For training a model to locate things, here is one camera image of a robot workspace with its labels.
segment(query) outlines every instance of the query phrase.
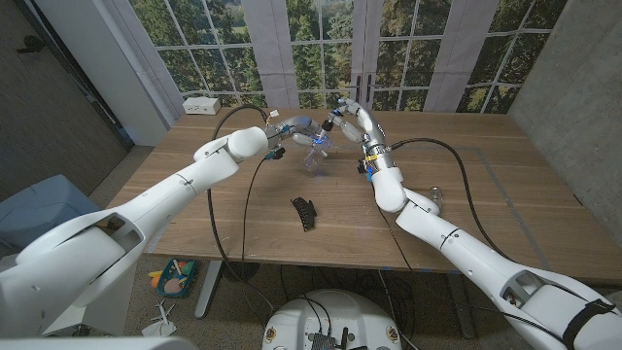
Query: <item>cable connector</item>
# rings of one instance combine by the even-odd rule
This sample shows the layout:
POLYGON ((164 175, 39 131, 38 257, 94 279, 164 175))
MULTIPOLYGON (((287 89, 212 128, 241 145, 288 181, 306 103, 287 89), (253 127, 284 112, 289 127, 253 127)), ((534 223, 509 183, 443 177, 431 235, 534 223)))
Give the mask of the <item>cable connector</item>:
POLYGON ((270 125, 270 119, 271 118, 276 118, 279 117, 279 111, 274 110, 272 112, 270 112, 270 114, 268 115, 268 118, 265 120, 265 129, 268 129, 268 126, 270 125))
POLYGON ((322 129, 326 131, 331 131, 334 124, 330 120, 325 120, 322 123, 322 129))
POLYGON ((283 154, 285 153, 285 149, 283 147, 281 147, 280 149, 276 150, 276 151, 271 151, 269 154, 267 154, 265 156, 266 160, 276 160, 276 159, 280 159, 283 157, 283 154))

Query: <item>black cable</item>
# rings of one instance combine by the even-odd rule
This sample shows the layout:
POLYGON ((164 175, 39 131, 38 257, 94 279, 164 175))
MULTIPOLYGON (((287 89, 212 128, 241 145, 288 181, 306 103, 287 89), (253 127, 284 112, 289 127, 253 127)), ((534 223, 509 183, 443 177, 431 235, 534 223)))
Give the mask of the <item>black cable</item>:
MULTIPOLYGON (((253 105, 242 105, 240 107, 234 108, 231 111, 229 111, 220 121, 219 123, 216 125, 216 128, 214 129, 214 135, 212 136, 212 140, 216 140, 216 138, 218 137, 218 132, 220 131, 221 127, 223 126, 223 123, 225 123, 225 121, 231 117, 233 114, 235 114, 236 112, 243 110, 243 109, 254 109, 257 110, 261 113, 261 118, 263 119, 263 122, 265 123, 267 121, 267 115, 265 114, 265 112, 263 112, 263 110, 257 106, 253 106, 253 105)), ((216 240, 216 245, 218 246, 218 250, 221 253, 221 257, 223 257, 223 262, 225 262, 226 267, 229 269, 229 271, 231 272, 231 274, 240 282, 244 283, 245 285, 247 285, 248 287, 250 287, 251 289, 253 289, 257 294, 259 294, 264 300, 265 302, 270 306, 270 314, 272 314, 274 312, 274 305, 272 305, 272 303, 270 302, 270 300, 265 296, 264 293, 262 293, 257 287, 253 286, 251 283, 249 283, 248 281, 244 281, 233 269, 233 267, 231 266, 231 263, 228 259, 228 257, 226 256, 225 250, 223 249, 223 245, 221 244, 221 239, 218 236, 218 231, 216 228, 216 220, 214 219, 214 205, 212 203, 212 190, 209 189, 207 190, 207 206, 209 209, 209 213, 210 213, 210 222, 212 224, 212 231, 214 233, 214 238, 216 240)))
MULTIPOLYGON (((246 204, 244 204, 244 220, 242 222, 242 280, 246 281, 246 271, 244 270, 244 247, 246 245, 246 213, 248 211, 249 208, 249 199, 251 197, 251 190, 253 189, 253 183, 255 182, 255 177, 257 176, 257 173, 259 171, 259 168, 261 167, 261 165, 263 164, 263 161, 265 160, 265 158, 263 158, 259 164, 257 165, 257 169, 255 169, 255 174, 253 174, 253 179, 251 179, 251 185, 249 186, 249 191, 246 195, 246 204)), ((265 329, 265 325, 263 320, 261 319, 260 315, 257 313, 257 311, 255 311, 255 309, 253 308, 253 306, 251 305, 251 301, 249 300, 249 298, 246 296, 246 291, 244 290, 244 288, 242 289, 242 295, 244 296, 244 298, 246 299, 246 302, 249 304, 249 307, 251 308, 251 311, 253 311, 253 313, 255 314, 255 316, 257 316, 257 318, 259 319, 259 322, 261 323, 261 327, 263 329, 265 329)))
POLYGON ((316 300, 312 299, 312 298, 308 298, 307 296, 304 297, 296 297, 296 298, 301 298, 301 299, 306 299, 307 301, 311 301, 315 304, 317 304, 318 306, 322 307, 322 309, 324 310, 324 313, 327 314, 327 318, 328 318, 328 336, 330 336, 330 334, 332 333, 332 322, 330 321, 330 316, 328 315, 328 311, 327 309, 320 303, 318 303, 316 300))
MULTIPOLYGON (((408 262, 408 259, 404 255, 404 252, 401 250, 401 246, 399 246, 399 243, 397 242, 396 236, 393 234, 393 229, 391 228, 391 225, 389 224, 389 221, 387 220, 387 218, 385 217, 384 213, 382 212, 382 210, 380 209, 379 206, 378 206, 378 212, 380 213, 380 215, 382 215, 382 219, 384 219, 385 223, 387 224, 387 227, 389 228, 389 232, 391 233, 391 236, 393 237, 393 240, 396 242, 397 248, 399 249, 399 253, 401 254, 401 257, 404 259, 404 262, 406 263, 406 266, 408 266, 408 269, 410 270, 410 272, 412 272, 414 274, 415 271, 412 269, 412 267, 410 266, 410 263, 408 262)), ((526 319, 524 319, 522 317, 519 317, 519 316, 516 316, 516 315, 512 315, 512 314, 507 313, 507 312, 503 312, 501 310, 497 310, 497 309, 493 309, 493 308, 489 308, 489 307, 483 307, 483 306, 467 304, 467 303, 462 303, 462 302, 458 302, 458 301, 455 301, 455 300, 452 300, 452 299, 448 299, 446 297, 442 297, 442 296, 438 295, 435 291, 429 289, 424 284, 420 284, 420 286, 423 287, 429 293, 431 293, 433 296, 435 296, 437 298, 440 298, 441 300, 448 301, 448 302, 451 302, 451 303, 454 303, 454 304, 460 305, 460 306, 470 307, 470 308, 473 308, 473 309, 476 309, 476 310, 500 313, 501 315, 503 315, 505 317, 513 318, 515 320, 518 320, 518 321, 521 321, 523 323, 526 323, 526 324, 528 324, 530 326, 534 326, 534 327, 538 328, 539 330, 541 330, 541 331, 551 335, 552 337, 554 337, 555 339, 560 341, 562 344, 564 344, 564 340, 561 339, 558 335, 556 335, 552 331, 548 330, 546 327, 543 327, 543 326, 541 326, 541 325, 539 325, 539 324, 537 324, 535 322, 532 322, 530 320, 526 320, 526 319)))
POLYGON ((285 281, 283 280, 283 266, 279 268, 279 274, 281 275, 281 287, 283 287, 283 294, 285 294, 285 300, 290 301, 290 296, 288 296, 288 290, 285 288, 285 281))
POLYGON ((511 261, 513 263, 516 263, 509 256, 507 256, 495 244, 495 242, 493 242, 493 240, 488 236, 488 234, 484 230, 484 227, 482 227, 482 224, 479 222, 479 218, 477 217, 477 212, 475 212, 475 206, 473 205, 473 199, 470 196, 470 188, 468 187, 467 171, 465 170, 465 165, 463 164, 463 160, 458 155, 458 152, 456 152, 456 150, 454 150, 453 147, 447 145, 446 143, 444 143, 442 141, 438 141, 436 139, 431 139, 431 138, 426 138, 426 137, 412 138, 412 139, 407 139, 407 140, 399 141, 399 142, 396 142, 395 144, 391 145, 390 148, 391 148, 391 150, 396 150, 396 149, 400 148, 401 146, 403 146, 403 145, 405 145, 407 143, 411 143, 411 142, 429 142, 429 143, 434 143, 436 145, 439 145, 439 146, 442 146, 442 147, 446 148, 447 150, 449 150, 449 152, 452 153, 452 155, 454 155, 454 157, 456 158, 456 161, 458 162, 458 165, 460 166, 460 171, 463 173, 463 181, 465 182, 466 200, 468 201, 468 207, 470 208, 470 213, 472 214, 473 220, 475 220, 475 223, 477 224, 477 227, 479 228, 479 231, 482 232, 482 235, 484 236, 484 238, 486 238, 486 241, 488 242, 488 244, 490 244, 490 246, 497 253, 499 253, 502 257, 508 259, 509 261, 511 261))
POLYGON ((246 203, 244 204, 244 219, 242 221, 242 278, 246 279, 244 276, 244 247, 246 245, 246 213, 249 209, 249 199, 251 198, 251 190, 253 189, 253 183, 255 182, 255 177, 257 177, 257 173, 259 168, 265 161, 265 157, 259 162, 257 165, 257 169, 255 169, 255 173, 253 174, 253 179, 251 179, 251 185, 249 186, 249 191, 246 194, 246 203))
POLYGON ((309 301, 309 298, 307 297, 307 295, 305 293, 303 293, 303 295, 304 295, 304 299, 307 300, 307 302, 309 303, 309 306, 311 306, 311 309, 313 310, 313 312, 315 312, 315 317, 318 318, 318 323, 320 324, 319 334, 323 334, 322 333, 322 320, 320 320, 320 315, 318 315, 318 311, 315 310, 315 307, 313 307, 313 304, 311 304, 311 301, 309 301))
POLYGON ((275 138, 275 137, 277 137, 277 136, 283 135, 283 134, 284 134, 284 133, 286 133, 286 132, 287 132, 287 131, 280 131, 280 132, 278 132, 278 133, 275 133, 274 135, 272 135, 272 136, 268 137, 268 140, 269 140, 269 139, 271 139, 271 138, 275 138))

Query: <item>clear plastic object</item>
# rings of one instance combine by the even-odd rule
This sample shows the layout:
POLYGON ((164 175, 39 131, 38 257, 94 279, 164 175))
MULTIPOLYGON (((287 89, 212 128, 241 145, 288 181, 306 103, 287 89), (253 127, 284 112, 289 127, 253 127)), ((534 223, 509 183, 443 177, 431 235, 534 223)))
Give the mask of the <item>clear plastic object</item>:
POLYGON ((319 135, 313 136, 313 145, 308 153, 304 154, 302 159, 302 168, 306 170, 312 176, 321 175, 321 165, 324 159, 328 157, 328 149, 332 145, 332 140, 328 135, 320 137, 319 135))

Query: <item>gray wall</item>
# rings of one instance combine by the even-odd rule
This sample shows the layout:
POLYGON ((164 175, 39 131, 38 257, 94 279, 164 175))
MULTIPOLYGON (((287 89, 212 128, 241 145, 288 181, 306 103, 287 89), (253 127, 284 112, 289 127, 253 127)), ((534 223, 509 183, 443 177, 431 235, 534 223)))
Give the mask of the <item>gray wall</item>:
POLYGON ((166 127, 93 0, 36 3, 134 143, 156 146, 166 127))
POLYGON ((37 35, 0 1, 0 201, 56 174, 91 193, 126 151, 49 49, 17 53, 37 35))
POLYGON ((621 18, 619 0, 570 0, 508 112, 619 246, 621 18))

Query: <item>robotic hand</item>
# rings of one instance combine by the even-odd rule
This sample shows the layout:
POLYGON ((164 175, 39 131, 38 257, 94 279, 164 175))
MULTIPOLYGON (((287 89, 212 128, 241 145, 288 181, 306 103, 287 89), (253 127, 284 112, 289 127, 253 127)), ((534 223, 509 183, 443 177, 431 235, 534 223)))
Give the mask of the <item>robotic hand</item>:
MULTIPOLYGON (((536 349, 614 349, 622 344, 619 310, 588 286, 568 276, 512 262, 464 230, 438 217, 435 203, 405 189, 399 168, 378 122, 351 99, 334 114, 356 116, 363 129, 362 167, 373 184, 376 203, 401 211, 396 223, 436 248, 504 313, 536 349)), ((346 136, 354 134, 342 126, 346 136)))
POLYGON ((199 194, 233 175, 239 162, 268 151, 267 158, 280 158, 286 137, 316 139, 320 132, 305 116, 265 130, 235 131, 199 148, 193 164, 129 202, 48 231, 17 256, 15 266, 0 272, 0 337, 40 335, 70 305, 90 304, 136 263, 156 233, 199 194))

